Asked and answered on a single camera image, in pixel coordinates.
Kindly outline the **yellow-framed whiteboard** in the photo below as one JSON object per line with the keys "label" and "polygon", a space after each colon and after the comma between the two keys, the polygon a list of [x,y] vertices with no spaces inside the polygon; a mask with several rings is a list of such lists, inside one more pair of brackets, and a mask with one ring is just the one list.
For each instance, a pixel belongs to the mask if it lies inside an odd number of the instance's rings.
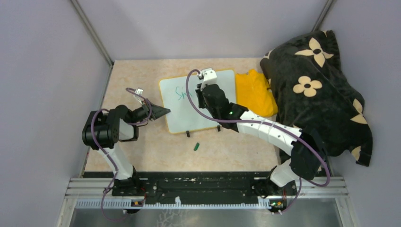
{"label": "yellow-framed whiteboard", "polygon": [[[232,69],[219,70],[217,73],[217,84],[225,92],[229,102],[236,103],[235,72]],[[166,117],[167,127],[171,134],[186,133],[187,131],[198,131],[215,128],[219,124],[208,120],[198,114],[190,104],[188,97],[198,108],[196,96],[196,85],[202,83],[196,75],[189,79],[189,94],[186,93],[187,76],[165,78],[159,81],[163,107],[170,109]],[[203,114],[212,117],[207,109],[198,108]]]}

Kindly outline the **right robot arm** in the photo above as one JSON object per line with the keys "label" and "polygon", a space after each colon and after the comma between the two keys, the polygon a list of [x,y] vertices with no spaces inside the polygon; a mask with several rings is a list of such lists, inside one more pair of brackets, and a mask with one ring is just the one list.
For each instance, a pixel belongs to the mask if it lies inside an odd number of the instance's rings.
{"label": "right robot arm", "polygon": [[223,128],[260,138],[284,151],[289,159],[274,167],[268,181],[267,191],[280,194],[285,185],[298,178],[313,180],[320,167],[327,168],[323,142],[315,129],[294,128],[263,118],[248,108],[229,102],[224,91],[217,85],[196,86],[199,106],[207,109],[209,120]]}

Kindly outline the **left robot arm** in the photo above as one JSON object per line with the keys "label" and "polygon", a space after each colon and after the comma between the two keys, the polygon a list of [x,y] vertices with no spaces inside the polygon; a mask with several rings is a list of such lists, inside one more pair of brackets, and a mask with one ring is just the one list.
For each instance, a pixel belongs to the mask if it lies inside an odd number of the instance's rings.
{"label": "left robot arm", "polygon": [[89,114],[82,140],[85,145],[98,151],[112,169],[113,190],[124,190],[131,196],[140,193],[142,183],[135,167],[120,148],[120,143],[136,141],[142,124],[170,112],[168,108],[148,102],[135,110],[119,105],[109,111],[103,109]]}

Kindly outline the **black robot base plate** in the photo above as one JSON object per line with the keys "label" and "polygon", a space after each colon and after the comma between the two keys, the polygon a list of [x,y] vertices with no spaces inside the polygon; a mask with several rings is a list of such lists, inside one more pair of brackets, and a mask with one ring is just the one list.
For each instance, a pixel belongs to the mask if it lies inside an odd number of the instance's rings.
{"label": "black robot base plate", "polygon": [[113,190],[112,196],[139,196],[136,207],[177,205],[184,208],[231,208],[261,206],[278,212],[286,199],[296,195],[294,181],[278,187],[268,180],[270,172],[137,172],[141,190]]}

